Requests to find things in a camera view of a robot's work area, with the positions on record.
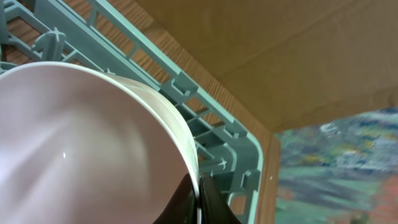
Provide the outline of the pink small bowl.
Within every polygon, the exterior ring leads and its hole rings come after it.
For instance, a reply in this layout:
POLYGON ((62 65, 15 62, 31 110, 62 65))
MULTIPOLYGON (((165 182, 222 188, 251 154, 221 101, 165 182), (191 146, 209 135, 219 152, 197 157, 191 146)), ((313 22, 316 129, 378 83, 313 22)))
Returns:
POLYGON ((2 223, 153 223, 182 180, 198 198, 192 133, 153 88, 62 62, 1 75, 2 223))

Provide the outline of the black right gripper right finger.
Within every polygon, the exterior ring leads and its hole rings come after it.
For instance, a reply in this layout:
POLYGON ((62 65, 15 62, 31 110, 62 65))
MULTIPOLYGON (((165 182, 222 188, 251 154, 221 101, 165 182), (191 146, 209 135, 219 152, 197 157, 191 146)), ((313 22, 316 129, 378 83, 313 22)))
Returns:
POLYGON ((208 174, 200 178, 200 205, 202 224, 241 224, 208 174))

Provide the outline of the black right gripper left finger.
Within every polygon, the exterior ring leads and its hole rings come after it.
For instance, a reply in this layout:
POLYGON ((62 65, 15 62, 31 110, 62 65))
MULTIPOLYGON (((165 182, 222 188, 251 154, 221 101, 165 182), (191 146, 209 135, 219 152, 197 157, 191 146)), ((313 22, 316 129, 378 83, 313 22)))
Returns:
POLYGON ((196 196, 193 191, 192 180, 186 174, 154 224, 195 224, 196 222, 196 196))

